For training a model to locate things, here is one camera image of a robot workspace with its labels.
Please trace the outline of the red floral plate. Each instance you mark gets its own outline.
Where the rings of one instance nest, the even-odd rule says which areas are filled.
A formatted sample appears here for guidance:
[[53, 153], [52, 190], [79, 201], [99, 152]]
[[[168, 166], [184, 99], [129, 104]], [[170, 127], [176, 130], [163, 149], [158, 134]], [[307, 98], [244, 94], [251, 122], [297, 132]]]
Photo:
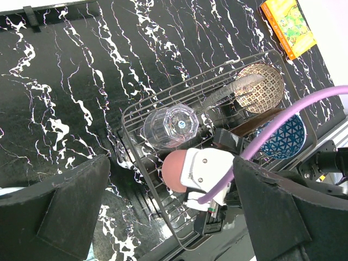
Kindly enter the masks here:
[[255, 117], [245, 121], [238, 127], [231, 130], [231, 132], [237, 136], [246, 136], [259, 127], [265, 125], [267, 122], [273, 120], [279, 113], [281, 113], [283, 108], [272, 108], [256, 115]]

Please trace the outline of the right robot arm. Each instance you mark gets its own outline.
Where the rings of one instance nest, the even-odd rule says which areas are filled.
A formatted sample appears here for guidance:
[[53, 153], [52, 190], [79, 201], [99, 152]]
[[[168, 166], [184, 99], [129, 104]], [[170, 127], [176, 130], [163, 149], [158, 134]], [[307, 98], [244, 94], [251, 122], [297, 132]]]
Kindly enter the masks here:
[[[218, 128], [213, 143], [235, 157], [240, 155], [249, 141], [225, 129]], [[329, 173], [341, 173], [343, 177], [333, 185], [324, 187], [317, 185], [316, 180], [325, 178]], [[310, 158], [301, 161], [295, 171], [282, 170], [276, 171], [275, 174], [311, 189], [347, 198], [343, 189], [338, 188], [338, 185], [347, 181], [347, 148], [336, 148], [333, 142], [328, 141]], [[194, 231], [202, 236], [220, 233], [228, 228], [231, 222], [226, 220], [227, 208], [234, 210], [235, 215], [243, 212], [235, 181], [229, 183], [217, 197], [222, 204], [211, 200], [208, 206], [197, 214], [194, 221]]]

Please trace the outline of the blue and red patterned bowl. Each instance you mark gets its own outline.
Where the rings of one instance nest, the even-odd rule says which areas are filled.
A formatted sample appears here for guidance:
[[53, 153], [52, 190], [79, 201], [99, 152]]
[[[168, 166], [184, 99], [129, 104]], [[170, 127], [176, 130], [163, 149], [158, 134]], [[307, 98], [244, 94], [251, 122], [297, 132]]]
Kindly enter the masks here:
[[297, 155], [306, 142], [307, 131], [299, 114], [293, 115], [258, 149], [274, 159], [289, 159]]

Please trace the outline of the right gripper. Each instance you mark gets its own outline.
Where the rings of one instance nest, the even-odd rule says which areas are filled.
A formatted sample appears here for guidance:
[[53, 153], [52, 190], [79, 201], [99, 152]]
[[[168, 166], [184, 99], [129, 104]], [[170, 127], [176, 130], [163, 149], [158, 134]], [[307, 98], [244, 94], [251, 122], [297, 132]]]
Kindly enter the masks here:
[[190, 148], [184, 158], [184, 204], [198, 210], [194, 231], [200, 235], [219, 233], [224, 229], [229, 206], [241, 208], [237, 186], [228, 183], [210, 201], [200, 204], [198, 199], [210, 191], [228, 172], [233, 159], [240, 155], [248, 141], [232, 132], [218, 128], [213, 137], [214, 147]]

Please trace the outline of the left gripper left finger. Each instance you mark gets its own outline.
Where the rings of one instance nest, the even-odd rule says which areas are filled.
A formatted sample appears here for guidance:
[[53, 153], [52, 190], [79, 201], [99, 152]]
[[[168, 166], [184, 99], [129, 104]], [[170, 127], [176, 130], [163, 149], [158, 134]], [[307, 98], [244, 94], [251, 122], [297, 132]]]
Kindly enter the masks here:
[[1, 260], [86, 260], [109, 172], [101, 154], [1, 196]]

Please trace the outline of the orange paperback book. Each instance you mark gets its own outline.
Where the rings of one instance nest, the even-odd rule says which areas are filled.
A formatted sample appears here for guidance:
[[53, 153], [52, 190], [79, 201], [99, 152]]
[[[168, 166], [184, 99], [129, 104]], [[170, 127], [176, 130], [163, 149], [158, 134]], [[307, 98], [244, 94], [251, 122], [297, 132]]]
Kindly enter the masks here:
[[267, 0], [260, 8], [290, 60], [316, 45], [296, 0]]

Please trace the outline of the light blue headphones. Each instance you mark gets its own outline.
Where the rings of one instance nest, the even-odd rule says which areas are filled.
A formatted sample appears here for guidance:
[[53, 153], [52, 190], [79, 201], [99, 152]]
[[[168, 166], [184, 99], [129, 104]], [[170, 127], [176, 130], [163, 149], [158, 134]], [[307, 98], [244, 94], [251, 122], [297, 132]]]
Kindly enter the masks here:
[[9, 187], [9, 188], [0, 188], [0, 196], [19, 191], [24, 189], [24, 187]]

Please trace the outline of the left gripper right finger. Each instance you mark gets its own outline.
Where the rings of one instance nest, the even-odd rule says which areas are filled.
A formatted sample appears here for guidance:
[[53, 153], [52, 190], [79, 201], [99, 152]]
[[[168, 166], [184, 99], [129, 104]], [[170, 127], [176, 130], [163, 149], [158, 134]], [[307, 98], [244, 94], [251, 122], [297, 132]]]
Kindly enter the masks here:
[[241, 157], [233, 172], [257, 260], [347, 260], [346, 199]]

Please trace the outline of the clear glass plate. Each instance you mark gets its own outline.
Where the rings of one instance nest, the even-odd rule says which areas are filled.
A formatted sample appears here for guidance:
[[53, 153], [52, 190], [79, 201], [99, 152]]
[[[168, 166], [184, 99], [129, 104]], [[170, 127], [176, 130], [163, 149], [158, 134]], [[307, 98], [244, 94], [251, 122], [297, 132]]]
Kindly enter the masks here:
[[264, 79], [264, 76], [257, 73], [252, 73], [248, 74], [247, 76], [240, 77], [239, 79], [236, 79], [235, 81], [227, 84], [226, 86], [221, 87], [220, 89], [212, 93], [210, 96], [208, 96], [202, 104], [202, 110], [205, 111], [214, 108], [220, 104], [220, 101], [222, 101], [224, 98], [231, 95], [232, 93], [235, 93], [236, 91], [243, 88], [253, 87], [261, 83]]

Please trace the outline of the clear plastic tumbler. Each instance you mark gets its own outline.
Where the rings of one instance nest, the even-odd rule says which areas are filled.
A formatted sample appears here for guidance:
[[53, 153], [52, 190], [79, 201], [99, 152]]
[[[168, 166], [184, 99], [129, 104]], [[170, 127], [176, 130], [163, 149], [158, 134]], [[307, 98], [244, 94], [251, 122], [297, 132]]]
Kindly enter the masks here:
[[157, 109], [143, 125], [144, 137], [156, 149], [170, 149], [197, 135], [199, 120], [195, 111], [184, 104]]

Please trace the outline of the brown patterned bowl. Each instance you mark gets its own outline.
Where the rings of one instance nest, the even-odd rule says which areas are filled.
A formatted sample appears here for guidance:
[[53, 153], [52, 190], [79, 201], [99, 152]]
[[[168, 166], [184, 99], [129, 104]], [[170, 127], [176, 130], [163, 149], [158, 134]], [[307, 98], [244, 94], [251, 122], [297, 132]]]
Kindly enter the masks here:
[[284, 96], [284, 80], [274, 67], [263, 63], [243, 68], [237, 79], [254, 73], [263, 76], [264, 80], [253, 87], [237, 90], [234, 95], [242, 108], [250, 113], [261, 114], [280, 104]]

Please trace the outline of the pink plastic cup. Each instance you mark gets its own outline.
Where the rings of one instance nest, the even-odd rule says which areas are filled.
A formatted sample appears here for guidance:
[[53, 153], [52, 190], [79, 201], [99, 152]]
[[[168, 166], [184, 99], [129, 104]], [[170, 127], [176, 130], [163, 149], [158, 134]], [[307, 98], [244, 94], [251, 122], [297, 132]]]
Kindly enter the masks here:
[[187, 150], [175, 150], [169, 153], [161, 167], [165, 185], [174, 192], [184, 193], [187, 190], [180, 182], [186, 153]]

